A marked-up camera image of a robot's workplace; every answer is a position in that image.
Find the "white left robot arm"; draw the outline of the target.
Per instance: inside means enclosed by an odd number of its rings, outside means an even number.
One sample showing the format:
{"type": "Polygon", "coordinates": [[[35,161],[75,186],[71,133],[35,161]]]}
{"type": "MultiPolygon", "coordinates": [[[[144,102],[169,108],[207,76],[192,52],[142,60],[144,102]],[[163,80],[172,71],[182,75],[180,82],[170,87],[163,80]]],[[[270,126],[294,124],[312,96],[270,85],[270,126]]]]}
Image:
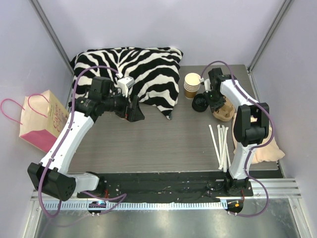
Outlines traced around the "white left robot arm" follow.
{"type": "Polygon", "coordinates": [[[88,130],[104,112],[114,112],[129,122],[144,120],[139,98],[128,99],[129,89],[134,85],[132,77],[119,79],[115,85],[106,77],[94,77],[87,97],[74,100],[72,112],[61,134],[46,156],[38,163],[31,163],[28,175],[38,192],[61,201],[72,194],[88,191],[93,197],[102,197],[106,186],[93,172],[70,175],[70,162],[88,130]]]}

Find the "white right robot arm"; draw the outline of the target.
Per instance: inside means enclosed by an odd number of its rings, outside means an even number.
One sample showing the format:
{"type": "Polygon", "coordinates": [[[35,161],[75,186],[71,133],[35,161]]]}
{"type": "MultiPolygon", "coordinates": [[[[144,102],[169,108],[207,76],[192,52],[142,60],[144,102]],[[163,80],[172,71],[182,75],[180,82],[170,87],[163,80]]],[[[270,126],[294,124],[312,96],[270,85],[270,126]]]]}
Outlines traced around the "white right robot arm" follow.
{"type": "Polygon", "coordinates": [[[228,99],[237,111],[233,127],[237,141],[233,162],[226,172],[224,191],[229,196],[238,195],[248,187],[249,168],[256,147],[262,144],[269,134],[269,106],[258,103],[245,90],[240,88],[234,75],[225,75],[220,67],[208,72],[204,80],[203,93],[212,112],[224,106],[228,99]]]}

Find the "brown cardboard cup carrier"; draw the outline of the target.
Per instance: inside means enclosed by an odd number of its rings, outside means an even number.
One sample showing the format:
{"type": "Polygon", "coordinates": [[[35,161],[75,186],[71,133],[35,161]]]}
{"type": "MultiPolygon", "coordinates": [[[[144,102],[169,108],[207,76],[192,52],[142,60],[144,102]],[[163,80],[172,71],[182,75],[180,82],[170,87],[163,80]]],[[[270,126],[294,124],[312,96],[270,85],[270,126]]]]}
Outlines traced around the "brown cardboard cup carrier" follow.
{"type": "Polygon", "coordinates": [[[224,97],[224,99],[225,99],[224,105],[220,109],[215,110],[213,112],[213,116],[216,119],[221,121],[230,121],[232,120],[234,116],[235,108],[233,104],[226,97],[224,97]]]}

